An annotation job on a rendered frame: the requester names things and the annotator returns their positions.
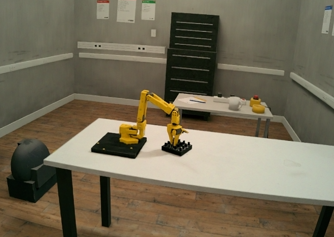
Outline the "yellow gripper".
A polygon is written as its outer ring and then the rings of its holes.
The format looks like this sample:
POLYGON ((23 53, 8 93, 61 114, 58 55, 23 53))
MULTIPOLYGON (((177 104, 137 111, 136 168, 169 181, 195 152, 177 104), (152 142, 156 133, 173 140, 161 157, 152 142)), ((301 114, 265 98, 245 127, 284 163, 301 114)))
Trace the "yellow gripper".
POLYGON ((173 146, 175 146, 179 140, 179 136, 182 133, 189 133, 188 131, 182 129, 180 125, 173 125, 173 124, 167 124, 167 132, 169 135, 170 143, 173 143, 173 136, 174 136, 174 143, 173 146))

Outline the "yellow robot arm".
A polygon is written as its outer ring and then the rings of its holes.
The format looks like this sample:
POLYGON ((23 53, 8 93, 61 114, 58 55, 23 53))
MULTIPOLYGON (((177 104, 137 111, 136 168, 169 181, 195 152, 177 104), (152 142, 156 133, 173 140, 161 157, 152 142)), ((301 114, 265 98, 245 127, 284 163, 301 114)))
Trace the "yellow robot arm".
POLYGON ((146 109, 147 109, 147 101, 150 101, 154 105, 158 106, 167 114, 172 114, 171 124, 179 125, 179 109, 175 108, 175 105, 172 103, 168 104, 160 97, 155 95, 154 93, 149 93, 147 90, 143 90, 141 92, 140 103, 138 108, 138 115, 137 115, 137 125, 129 125, 123 124, 120 127, 121 138, 120 142, 124 142, 126 144, 134 144, 138 143, 138 139, 143 138, 145 135, 145 127, 146 127, 146 109), (139 130, 139 134, 138 133, 139 130))

